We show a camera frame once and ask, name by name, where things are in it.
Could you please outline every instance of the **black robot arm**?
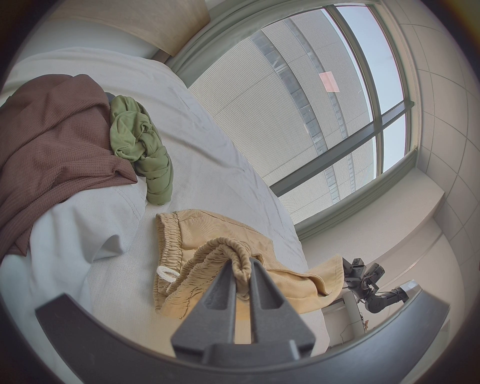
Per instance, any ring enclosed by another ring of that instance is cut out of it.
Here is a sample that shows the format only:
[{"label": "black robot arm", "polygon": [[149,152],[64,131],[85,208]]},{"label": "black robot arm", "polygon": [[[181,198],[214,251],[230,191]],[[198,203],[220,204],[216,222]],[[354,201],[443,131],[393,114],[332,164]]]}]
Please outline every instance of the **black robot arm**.
[{"label": "black robot arm", "polygon": [[366,266],[360,258],[354,259],[352,264],[343,259],[344,280],[348,289],[353,291],[359,300],[365,302],[365,308],[369,312],[378,313],[389,305],[407,301],[408,295],[400,287],[376,295],[378,291],[376,283],[385,270],[377,263],[374,263],[367,272],[365,269]]}]

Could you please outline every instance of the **crumpled green clothing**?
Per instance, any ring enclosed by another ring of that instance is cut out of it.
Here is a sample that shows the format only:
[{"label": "crumpled green clothing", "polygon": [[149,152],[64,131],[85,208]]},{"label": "crumpled green clothing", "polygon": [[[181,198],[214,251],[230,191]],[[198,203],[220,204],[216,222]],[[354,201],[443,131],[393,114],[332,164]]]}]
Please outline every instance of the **crumpled green clothing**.
[{"label": "crumpled green clothing", "polygon": [[110,146],[147,182],[147,200],[162,205],[172,197],[173,167],[167,149],[145,108],[129,96],[110,103]]}]

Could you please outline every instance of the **wooden board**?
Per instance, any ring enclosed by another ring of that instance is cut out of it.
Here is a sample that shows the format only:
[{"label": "wooden board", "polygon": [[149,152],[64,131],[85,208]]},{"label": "wooden board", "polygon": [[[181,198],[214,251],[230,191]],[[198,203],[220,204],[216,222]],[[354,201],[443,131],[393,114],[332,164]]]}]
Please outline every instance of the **wooden board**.
[{"label": "wooden board", "polygon": [[51,18],[109,25],[172,56],[210,21],[204,0],[65,0]]}]

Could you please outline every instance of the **bed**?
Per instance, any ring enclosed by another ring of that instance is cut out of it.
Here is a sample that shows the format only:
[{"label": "bed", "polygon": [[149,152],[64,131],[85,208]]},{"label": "bed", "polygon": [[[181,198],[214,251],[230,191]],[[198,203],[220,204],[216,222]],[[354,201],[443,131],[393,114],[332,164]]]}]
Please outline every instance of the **bed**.
[{"label": "bed", "polygon": [[[157,213],[197,208],[231,217],[271,238],[285,266],[307,271],[285,207],[167,66],[102,49],[42,53],[15,65],[0,105],[20,85],[47,73],[86,73],[104,91],[135,98],[148,110],[174,167],[171,202],[146,203],[142,178],[133,185],[79,192],[35,223],[27,257],[7,255],[1,264],[0,293],[9,312],[63,381],[79,382],[34,314],[35,307],[62,292],[114,331],[173,356],[169,338],[180,320],[155,314],[153,305]],[[321,310],[302,317],[317,337],[313,353],[325,352],[329,337]],[[249,334],[248,322],[237,322],[236,342],[249,342]]]}]

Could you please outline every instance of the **wrinkled fabric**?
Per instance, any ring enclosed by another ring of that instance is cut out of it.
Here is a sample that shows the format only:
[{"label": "wrinkled fabric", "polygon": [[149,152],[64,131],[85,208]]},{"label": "wrinkled fabric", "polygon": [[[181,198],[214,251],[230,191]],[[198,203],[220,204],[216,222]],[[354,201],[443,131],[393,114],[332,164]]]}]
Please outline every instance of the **wrinkled fabric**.
[{"label": "wrinkled fabric", "polygon": [[79,191],[133,184],[112,154],[110,105],[85,74],[39,76],[0,108],[0,261],[27,254],[33,223]]},{"label": "wrinkled fabric", "polygon": [[154,282],[156,311],[183,318],[208,289],[227,260],[237,282],[237,320],[250,317],[248,283],[250,257],[259,260],[298,313],[329,305],[343,287],[340,256],[305,274],[293,272],[275,257],[272,241],[253,228],[227,217],[190,209],[156,216],[159,262],[179,273],[173,282]]},{"label": "wrinkled fabric", "polygon": [[116,96],[110,103],[110,124],[113,153],[146,177],[147,200],[157,205],[169,202],[172,162],[145,108],[132,97]]}]

